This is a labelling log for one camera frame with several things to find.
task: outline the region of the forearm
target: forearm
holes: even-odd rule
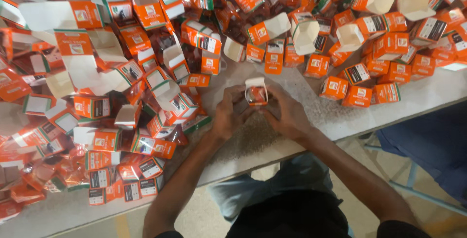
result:
[[[203,136],[149,207],[144,219],[143,237],[152,238],[174,230],[175,220],[193,195],[201,173],[224,142],[212,130]]]
[[[382,222],[399,220],[417,226],[405,200],[383,179],[335,145],[318,129],[299,144],[324,162]]]

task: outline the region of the floor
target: floor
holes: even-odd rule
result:
[[[361,144],[360,140],[349,139],[340,142],[338,145],[382,178],[392,179],[401,184],[406,183],[411,164],[410,160],[385,152],[367,151],[361,147]],[[278,164],[271,165],[254,171],[252,177],[265,180],[272,177],[278,169]],[[334,192],[338,198],[344,200],[341,204],[341,210],[347,216],[355,237],[375,238],[379,224],[378,219],[349,192],[333,172],[331,172],[331,179],[334,183]],[[423,169],[419,168],[418,170],[414,188],[437,198],[456,203]],[[402,195],[412,207],[424,229],[433,238],[467,238],[467,217],[415,196],[406,193],[402,193]],[[146,210],[147,207],[141,208],[58,237],[140,238]],[[198,188],[194,192],[190,202],[175,222],[175,229],[185,238],[224,237],[229,228],[230,224],[221,217],[217,205],[211,200],[206,187]]]

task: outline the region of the metal frame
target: metal frame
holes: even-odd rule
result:
[[[382,147],[380,146],[372,146],[372,145],[365,144],[363,147],[369,151],[383,151]],[[394,181],[389,181],[389,185],[391,185],[394,189],[404,190],[414,196],[417,196],[418,198],[432,202],[450,211],[457,212],[459,214],[467,216],[467,209],[465,209],[464,207],[453,205],[441,199],[427,195],[423,192],[414,190],[413,184],[415,183],[415,178],[417,176],[417,169],[418,169],[418,165],[412,161],[412,166],[410,168],[410,173],[409,173],[409,178],[407,179],[407,184],[402,185]]]

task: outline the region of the jeans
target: jeans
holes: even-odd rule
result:
[[[317,190],[336,197],[329,168],[312,153],[291,158],[280,165],[281,169],[267,181],[257,181],[243,174],[208,186],[208,192],[224,219],[233,223],[244,207],[290,190]]]

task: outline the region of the white table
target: white table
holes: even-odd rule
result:
[[[241,84],[249,77],[260,75],[262,67],[248,63],[229,63],[227,71],[213,78],[210,87],[203,91],[207,112],[213,114],[215,105],[222,98],[224,87]],[[335,141],[419,116],[467,97],[467,71],[437,69],[435,75],[429,79],[401,86],[401,102],[371,106],[365,110],[342,107],[337,102],[319,98],[314,91],[322,80],[306,80],[297,69],[284,69],[280,76],[268,75],[268,78],[281,84],[303,103],[314,125]],[[203,128],[189,136],[190,146],[176,151],[168,163],[166,176],[173,173],[207,129],[208,127]],[[259,140],[249,141],[253,134]],[[198,185],[240,175],[297,155],[301,151],[302,147],[278,137],[258,114],[252,116],[234,138],[219,150],[203,172]],[[88,205],[87,190],[50,193],[45,201],[28,206],[19,216],[0,225],[0,237],[45,237],[134,210],[151,200],[152,198],[145,198],[125,203],[123,199],[119,199],[106,205],[91,207]]]

